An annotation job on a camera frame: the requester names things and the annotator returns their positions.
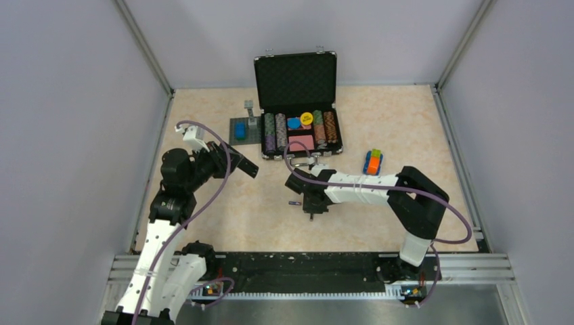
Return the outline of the black remote control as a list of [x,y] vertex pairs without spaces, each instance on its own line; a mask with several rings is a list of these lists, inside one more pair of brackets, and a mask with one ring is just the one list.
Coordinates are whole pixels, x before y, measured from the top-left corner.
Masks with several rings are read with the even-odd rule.
[[233,165],[236,169],[241,170],[242,172],[247,174],[247,176],[253,179],[255,179],[258,175],[259,166],[254,164],[251,160],[249,160],[244,156],[235,158]]

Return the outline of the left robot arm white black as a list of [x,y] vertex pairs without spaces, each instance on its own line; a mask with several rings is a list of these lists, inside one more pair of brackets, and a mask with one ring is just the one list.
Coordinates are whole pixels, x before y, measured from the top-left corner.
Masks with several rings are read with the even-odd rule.
[[146,239],[129,285],[102,324],[174,324],[189,294],[216,274],[211,245],[187,244],[169,271],[183,231],[196,207],[195,192],[210,179],[226,179],[236,169],[255,178],[259,168],[225,142],[208,142],[189,154],[175,148],[162,155],[162,180],[151,205]]

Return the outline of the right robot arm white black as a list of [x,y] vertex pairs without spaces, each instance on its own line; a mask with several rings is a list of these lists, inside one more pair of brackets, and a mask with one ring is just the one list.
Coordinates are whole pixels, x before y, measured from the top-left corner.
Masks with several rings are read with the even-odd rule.
[[449,202],[442,188],[411,166],[390,175],[351,175],[317,165],[310,171],[295,169],[285,186],[303,196],[303,211],[310,215],[347,202],[390,207],[406,230],[397,260],[397,271],[406,279],[424,271],[423,259],[445,214],[442,202]]

